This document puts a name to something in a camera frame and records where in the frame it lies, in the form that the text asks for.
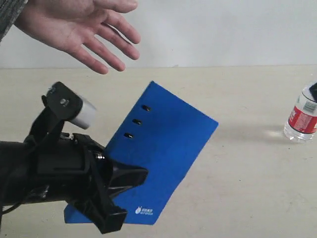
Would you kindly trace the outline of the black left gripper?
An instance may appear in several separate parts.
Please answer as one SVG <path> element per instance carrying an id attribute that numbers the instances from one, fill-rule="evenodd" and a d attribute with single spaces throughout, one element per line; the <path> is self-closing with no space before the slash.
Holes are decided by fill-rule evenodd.
<path id="1" fill-rule="evenodd" d="M 112 199 L 141 186 L 147 169 L 108 159 L 105 147 L 86 134 L 47 135 L 41 142 L 29 135 L 24 141 L 30 150 L 26 204 L 66 201 L 101 234 L 121 229 L 127 211 Z"/>

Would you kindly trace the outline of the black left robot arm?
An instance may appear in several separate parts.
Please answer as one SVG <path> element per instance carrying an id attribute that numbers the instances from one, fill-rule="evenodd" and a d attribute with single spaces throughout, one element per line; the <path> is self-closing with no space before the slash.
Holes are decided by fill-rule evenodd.
<path id="1" fill-rule="evenodd" d="M 56 142 L 0 144 L 0 205 L 9 213 L 20 205 L 65 201 L 102 234 L 119 231 L 127 210 L 113 199 L 144 183 L 148 170 L 104 155 L 90 136 L 74 134 Z"/>

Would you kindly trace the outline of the person's open hand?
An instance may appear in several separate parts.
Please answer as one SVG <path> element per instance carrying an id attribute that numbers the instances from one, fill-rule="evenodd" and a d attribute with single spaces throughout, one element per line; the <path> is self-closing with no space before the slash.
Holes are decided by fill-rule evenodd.
<path id="1" fill-rule="evenodd" d="M 125 64 L 96 36 L 112 43 L 132 60 L 140 57 L 138 31 L 123 17 L 134 11 L 136 0 L 30 0 L 15 26 L 33 39 L 65 52 L 89 69 L 107 74 Z"/>

